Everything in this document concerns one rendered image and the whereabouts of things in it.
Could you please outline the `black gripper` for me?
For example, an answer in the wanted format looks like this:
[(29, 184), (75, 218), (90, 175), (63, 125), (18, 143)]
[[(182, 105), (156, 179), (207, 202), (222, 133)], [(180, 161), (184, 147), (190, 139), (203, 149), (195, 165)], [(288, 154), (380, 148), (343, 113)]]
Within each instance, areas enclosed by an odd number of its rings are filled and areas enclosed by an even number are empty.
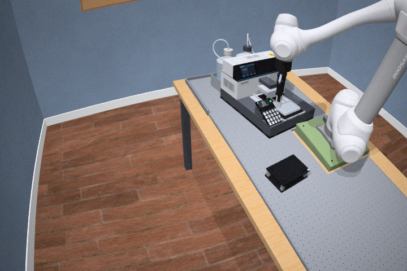
[[(276, 86), (276, 102), (275, 107), (281, 108), (282, 105), (282, 95), (284, 95), (284, 85), (287, 76), (287, 72), (291, 71), (292, 62), (284, 62), (279, 59), (275, 59), (275, 68), (279, 71), (277, 77), (277, 86)], [(278, 95), (278, 96), (277, 96)]]

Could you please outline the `grey l-shaped raised edge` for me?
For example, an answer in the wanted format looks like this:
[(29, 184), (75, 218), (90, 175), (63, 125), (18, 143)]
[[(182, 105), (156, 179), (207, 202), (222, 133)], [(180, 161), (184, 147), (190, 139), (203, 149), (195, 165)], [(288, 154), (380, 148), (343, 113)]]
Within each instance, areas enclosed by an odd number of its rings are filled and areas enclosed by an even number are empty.
[(188, 85), (188, 87), (190, 88), (191, 92), (192, 92), (193, 95), (196, 97), (196, 99), (198, 100), (199, 104), (201, 105), (201, 107), (203, 108), (203, 110), (205, 111), (205, 113), (206, 113), (207, 115), (209, 115), (209, 110), (206, 108), (206, 106), (204, 105), (203, 101), (200, 99), (200, 97), (198, 96), (198, 94), (195, 92), (194, 88), (191, 86), (191, 84), (190, 84), (189, 81), (188, 81), (188, 80), (194, 80), (194, 79), (205, 78), (205, 77), (211, 77), (211, 74), (200, 75), (200, 76), (193, 76), (193, 77), (187, 77), (187, 78), (185, 78), (185, 83)]

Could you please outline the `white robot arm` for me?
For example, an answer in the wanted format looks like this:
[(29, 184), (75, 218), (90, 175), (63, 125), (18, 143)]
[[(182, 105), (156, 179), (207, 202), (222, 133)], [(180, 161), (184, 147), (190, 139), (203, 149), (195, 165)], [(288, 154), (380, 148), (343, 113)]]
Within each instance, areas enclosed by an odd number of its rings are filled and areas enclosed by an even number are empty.
[[(302, 30), (297, 18), (279, 14), (270, 47), (284, 62), (306, 52), (309, 46), (364, 24), (397, 23), (395, 39), (361, 99), (352, 90), (339, 91), (332, 101), (325, 124), (316, 129), (346, 163), (363, 156), (373, 132), (373, 120), (407, 69), (407, 0), (381, 0), (371, 6), (344, 15), (321, 27)], [(333, 141), (332, 141), (333, 140)]]

